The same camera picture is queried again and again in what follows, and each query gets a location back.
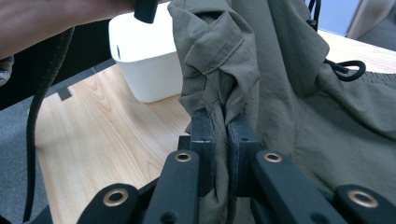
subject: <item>white box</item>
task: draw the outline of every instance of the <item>white box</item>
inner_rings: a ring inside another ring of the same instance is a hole
[[[181,92],[181,68],[167,6],[158,5],[153,24],[138,21],[134,13],[128,13],[111,20],[108,27],[111,56],[134,97],[143,103]]]

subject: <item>wooden table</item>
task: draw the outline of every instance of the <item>wooden table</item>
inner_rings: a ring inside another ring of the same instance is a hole
[[[363,60],[368,70],[396,73],[396,52],[320,33],[329,60]],[[161,173],[190,117],[174,96],[143,104],[115,65],[68,88],[72,97],[48,97],[36,130],[37,154],[54,223],[76,223],[102,188],[140,188]]]

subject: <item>black drawstring cord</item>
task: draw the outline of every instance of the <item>black drawstring cord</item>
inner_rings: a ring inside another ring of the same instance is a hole
[[[366,72],[366,64],[364,62],[361,61],[349,61],[349,62],[343,62],[343,63],[334,63],[332,61],[329,60],[325,60],[325,63],[327,63],[331,68],[332,71],[335,73],[335,75],[338,77],[338,79],[340,79],[341,81],[344,82],[351,82],[354,81],[358,78],[360,78],[361,76],[363,76],[363,74]],[[343,76],[340,74],[347,74],[349,72],[349,69],[347,69],[346,67],[349,66],[357,66],[359,67],[359,70],[354,73],[352,76]]]
[[[319,15],[320,15],[320,8],[321,8],[321,0],[311,0],[309,2],[309,11],[312,13],[315,5],[315,12],[314,12],[314,19],[306,21],[315,31],[318,30],[319,25]]]
[[[26,127],[26,153],[27,153],[27,195],[26,204],[23,214],[23,222],[30,219],[35,197],[35,122],[38,117],[38,111],[43,103],[44,97],[53,80],[58,75],[59,69],[64,62],[64,57],[69,48],[70,41],[74,33],[74,27],[64,31],[59,40],[59,44],[49,63],[46,75],[43,76],[35,97],[30,105],[29,116]]]
[[[314,19],[308,20],[306,22],[312,28],[314,28],[314,30],[317,32],[321,0],[311,0],[309,2],[308,8],[311,13],[312,13],[312,10],[314,9],[314,5],[315,5]],[[335,75],[338,77],[338,79],[340,79],[341,81],[344,81],[344,82],[354,81],[354,80],[360,78],[366,72],[366,64],[364,64],[364,62],[361,62],[361,61],[349,61],[349,62],[344,62],[344,63],[334,63],[334,62],[326,59],[324,62],[327,63],[332,68],[332,71],[335,73]],[[340,73],[347,74],[349,72],[349,69],[346,68],[349,66],[357,66],[357,67],[359,67],[359,70],[352,76],[346,77],[346,76],[341,75]]]

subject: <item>olive green jacket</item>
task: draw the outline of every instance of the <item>olive green jacket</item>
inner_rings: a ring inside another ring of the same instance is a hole
[[[215,189],[200,223],[253,222],[228,195],[226,125],[239,113],[262,145],[286,154],[320,189],[357,184],[396,203],[396,76],[343,82],[302,0],[173,0],[180,102],[213,120]]]

